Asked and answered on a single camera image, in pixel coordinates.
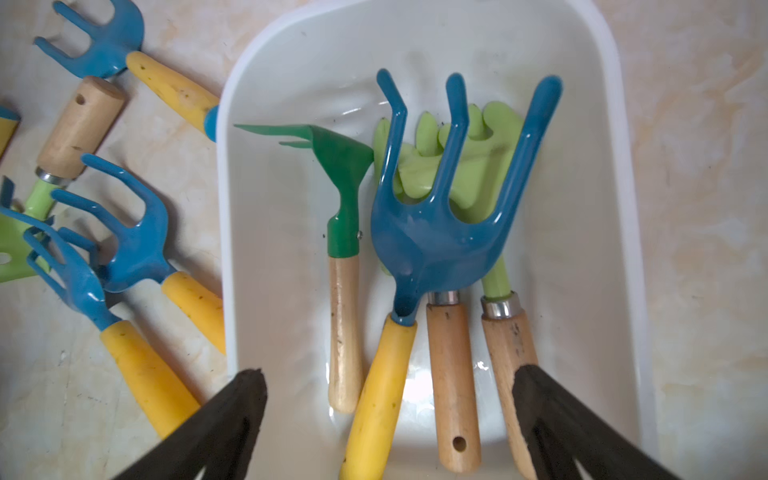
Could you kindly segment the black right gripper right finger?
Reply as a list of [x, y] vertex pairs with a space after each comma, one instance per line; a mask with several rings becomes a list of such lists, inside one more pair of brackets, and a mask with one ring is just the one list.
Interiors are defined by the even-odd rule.
[[517, 417], [539, 479], [674, 479], [539, 366], [512, 387]]

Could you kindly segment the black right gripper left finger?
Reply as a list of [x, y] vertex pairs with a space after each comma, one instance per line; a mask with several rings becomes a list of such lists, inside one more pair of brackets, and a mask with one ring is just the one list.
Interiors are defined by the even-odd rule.
[[245, 369], [119, 479], [243, 479], [263, 421], [268, 388]]

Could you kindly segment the light green rake wooden handle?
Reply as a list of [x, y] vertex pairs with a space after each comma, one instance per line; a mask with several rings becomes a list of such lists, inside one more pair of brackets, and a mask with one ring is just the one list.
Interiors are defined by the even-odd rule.
[[[484, 108], [472, 104], [469, 114], [469, 136], [450, 199], [459, 219], [478, 223], [492, 213], [523, 120], [499, 101]], [[421, 115], [416, 143], [402, 148], [395, 179], [395, 193], [401, 200], [418, 200], [427, 194], [448, 133], [448, 126], [438, 125], [431, 113]], [[502, 259], [483, 277], [482, 288], [483, 330], [510, 449], [520, 474], [533, 479], [536, 472], [512, 394], [515, 371], [538, 361], [529, 321], [510, 287]], [[476, 396], [469, 387], [473, 379], [469, 325], [458, 292], [430, 294], [427, 323], [440, 461], [452, 472], [470, 472], [479, 466], [481, 453]]]

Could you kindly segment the dark green hoe wooden handle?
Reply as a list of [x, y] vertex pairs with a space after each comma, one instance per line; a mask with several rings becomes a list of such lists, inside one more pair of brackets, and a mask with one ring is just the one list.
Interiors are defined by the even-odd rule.
[[373, 163], [371, 147], [312, 124], [246, 125], [239, 129], [292, 136], [283, 146], [310, 149], [340, 196], [339, 210], [327, 222], [330, 275], [329, 405], [340, 413], [356, 410], [364, 383], [359, 292], [359, 187]]

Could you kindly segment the green fork rake wooden handle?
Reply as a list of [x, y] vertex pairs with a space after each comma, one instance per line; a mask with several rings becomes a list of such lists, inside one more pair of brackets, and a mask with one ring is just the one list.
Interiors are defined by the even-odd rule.
[[[94, 76], [83, 79], [68, 102], [37, 158], [37, 181], [17, 210], [44, 221], [54, 206], [51, 192], [66, 188], [85, 169], [81, 156], [96, 152], [127, 100], [118, 86]], [[1, 216], [1, 281], [33, 276], [23, 240], [28, 225]]]

